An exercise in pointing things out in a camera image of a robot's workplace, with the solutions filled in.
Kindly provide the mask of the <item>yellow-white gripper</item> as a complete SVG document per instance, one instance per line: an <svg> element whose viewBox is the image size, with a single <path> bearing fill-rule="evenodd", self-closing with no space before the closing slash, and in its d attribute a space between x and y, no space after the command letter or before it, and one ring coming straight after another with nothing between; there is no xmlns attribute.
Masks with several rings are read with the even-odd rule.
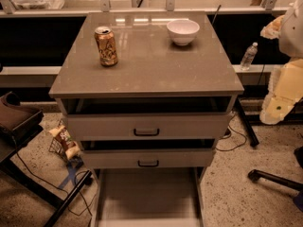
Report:
<svg viewBox="0 0 303 227"><path fill-rule="evenodd" d="M290 60L283 66L275 66L259 114L260 121L266 125L283 121L302 97L303 60Z"/></svg>

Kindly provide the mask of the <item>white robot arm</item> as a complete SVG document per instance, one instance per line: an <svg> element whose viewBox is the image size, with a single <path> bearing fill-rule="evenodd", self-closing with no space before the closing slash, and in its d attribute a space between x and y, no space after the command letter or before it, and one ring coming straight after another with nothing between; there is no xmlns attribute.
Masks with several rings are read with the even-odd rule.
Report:
<svg viewBox="0 0 303 227"><path fill-rule="evenodd" d="M290 57L271 72L268 94L259 114L262 123L275 125L303 98L303 0L291 3L286 13L265 26L260 35L278 39L279 50Z"/></svg>

